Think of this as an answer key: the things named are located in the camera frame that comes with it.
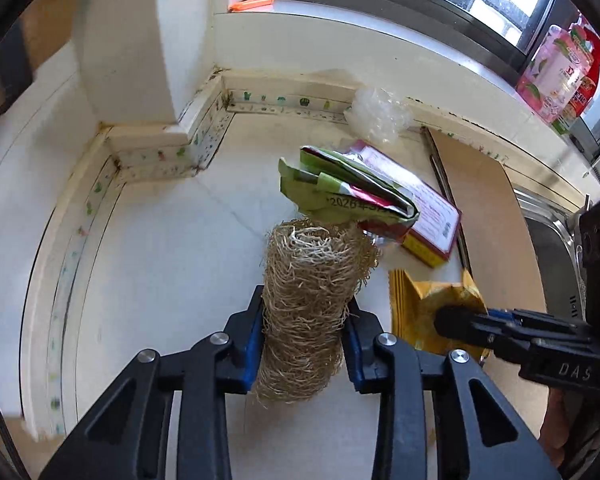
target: red spray bottle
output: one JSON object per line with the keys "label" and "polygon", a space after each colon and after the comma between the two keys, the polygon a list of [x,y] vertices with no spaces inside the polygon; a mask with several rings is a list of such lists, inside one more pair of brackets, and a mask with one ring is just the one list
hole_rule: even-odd
{"label": "red spray bottle", "polygon": [[569,103],[553,123],[554,130],[559,134],[565,134],[569,131],[573,123],[583,113],[589,102],[593,99],[600,81],[600,38],[589,28],[584,29],[587,41],[593,46],[591,55],[593,64],[589,73],[582,79],[580,87],[576,90]]}

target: wooden cutting board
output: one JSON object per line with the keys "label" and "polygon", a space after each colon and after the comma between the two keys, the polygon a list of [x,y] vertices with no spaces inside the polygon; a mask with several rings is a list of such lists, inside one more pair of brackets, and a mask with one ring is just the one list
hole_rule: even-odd
{"label": "wooden cutting board", "polygon": [[[546,312],[533,244],[513,188],[499,162],[431,131],[456,207],[472,275],[488,308]],[[547,388],[518,377],[519,366],[490,356],[484,370],[538,436]]]}

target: clear plastic bag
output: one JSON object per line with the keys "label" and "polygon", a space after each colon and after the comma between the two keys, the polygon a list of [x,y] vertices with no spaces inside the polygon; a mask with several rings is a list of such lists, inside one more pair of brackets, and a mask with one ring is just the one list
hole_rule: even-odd
{"label": "clear plastic bag", "polygon": [[413,124],[407,105],[381,88],[356,90],[344,117],[355,135],[380,146],[395,142],[398,133]]}

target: pink detergent bag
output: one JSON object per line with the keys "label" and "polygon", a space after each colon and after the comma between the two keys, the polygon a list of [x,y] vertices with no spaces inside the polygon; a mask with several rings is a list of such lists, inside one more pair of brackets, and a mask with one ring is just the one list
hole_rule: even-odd
{"label": "pink detergent bag", "polygon": [[593,58],[587,50],[584,30],[549,28],[516,91],[547,124],[555,121],[589,73]]}

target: silver screw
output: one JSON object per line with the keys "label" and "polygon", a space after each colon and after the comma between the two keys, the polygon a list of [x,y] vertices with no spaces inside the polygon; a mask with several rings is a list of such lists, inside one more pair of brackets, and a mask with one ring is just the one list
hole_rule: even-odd
{"label": "silver screw", "polygon": [[462,350],[461,348],[457,348],[456,350],[451,351],[451,358],[456,363],[465,363],[469,360],[469,354]]}
{"label": "silver screw", "polygon": [[216,332],[209,336],[212,345],[226,345],[229,342],[229,335],[224,332]]}
{"label": "silver screw", "polygon": [[141,363],[150,363],[155,359],[155,350],[151,350],[150,348],[145,348],[138,352],[136,359]]}
{"label": "silver screw", "polygon": [[393,346],[398,342],[398,339],[393,334],[389,334],[388,332],[382,332],[378,336],[378,342],[382,346]]}

